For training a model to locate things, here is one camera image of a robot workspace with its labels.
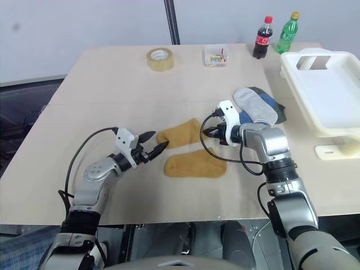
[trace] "white dish rack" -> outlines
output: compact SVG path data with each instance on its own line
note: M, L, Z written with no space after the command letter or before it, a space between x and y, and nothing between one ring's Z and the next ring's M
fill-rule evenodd
M318 137L347 137L345 144L316 146L317 156L360 158L359 59L349 52L306 48L283 53L281 71L311 130Z

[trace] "tape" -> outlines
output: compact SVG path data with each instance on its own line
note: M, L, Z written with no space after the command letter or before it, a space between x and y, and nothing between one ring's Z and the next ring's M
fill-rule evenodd
M155 48L146 55L148 66L155 71L167 71L174 66L173 52L166 48Z

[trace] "mustard sock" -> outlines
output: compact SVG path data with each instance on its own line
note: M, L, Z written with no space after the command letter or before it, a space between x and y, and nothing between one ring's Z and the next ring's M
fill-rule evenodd
M205 150L171 156L164 165L168 177L218 178L226 172L226 162L209 155Z
M174 128L168 128L157 134L157 143L169 141L167 149L200 142L200 123L195 118Z

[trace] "sprite bottle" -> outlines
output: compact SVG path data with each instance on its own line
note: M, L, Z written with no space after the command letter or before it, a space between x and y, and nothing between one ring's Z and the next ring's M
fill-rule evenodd
M291 14L290 21L288 21L282 28L280 40L276 45L276 52L283 53L288 52L293 42L296 32L298 31L298 18L300 13L293 12Z

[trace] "coca-cola bottle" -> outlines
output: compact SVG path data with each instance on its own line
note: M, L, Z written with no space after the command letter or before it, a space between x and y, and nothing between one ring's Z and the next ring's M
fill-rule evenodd
M265 24L261 26L256 36L255 47L253 50L253 56L257 59L264 58L268 52L268 46L270 44L270 38L272 36L272 16L265 17Z

